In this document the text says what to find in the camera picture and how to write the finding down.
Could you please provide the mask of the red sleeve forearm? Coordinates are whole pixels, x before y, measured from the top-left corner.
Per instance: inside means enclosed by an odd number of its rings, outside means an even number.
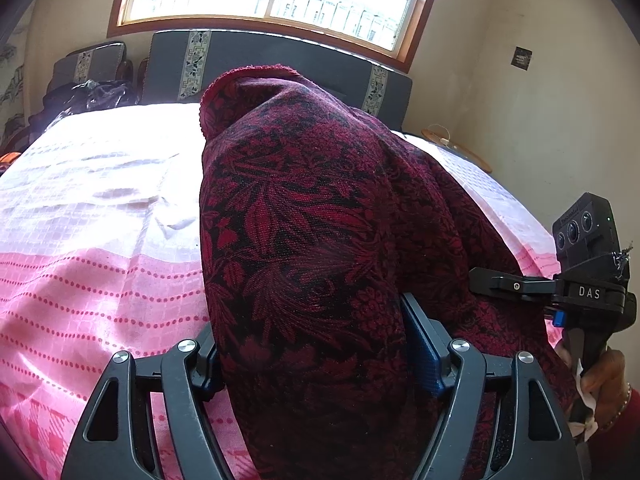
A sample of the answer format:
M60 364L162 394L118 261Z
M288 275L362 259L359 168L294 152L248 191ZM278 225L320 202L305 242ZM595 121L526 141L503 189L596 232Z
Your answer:
M588 442L591 479L640 480L639 393L630 390L627 407L608 431Z

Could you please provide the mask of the person's right hand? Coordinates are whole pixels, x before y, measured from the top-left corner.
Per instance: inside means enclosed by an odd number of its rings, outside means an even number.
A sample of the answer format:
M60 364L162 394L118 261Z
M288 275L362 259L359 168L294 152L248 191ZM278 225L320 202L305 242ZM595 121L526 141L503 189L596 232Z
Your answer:
M596 365L587 370L579 381L579 389L573 384L570 374L572 357L562 342L554 348L559 359L567 366L568 371L562 372L559 379L552 382L554 392L559 395L563 408L568 408L570 402L579 400L579 393L590 394L596 400L594 423L598 426L590 439L598 431L608 431L615 424L616 419L625 411L629 402L630 390L633 389L626 378L626 360L618 350L605 350Z

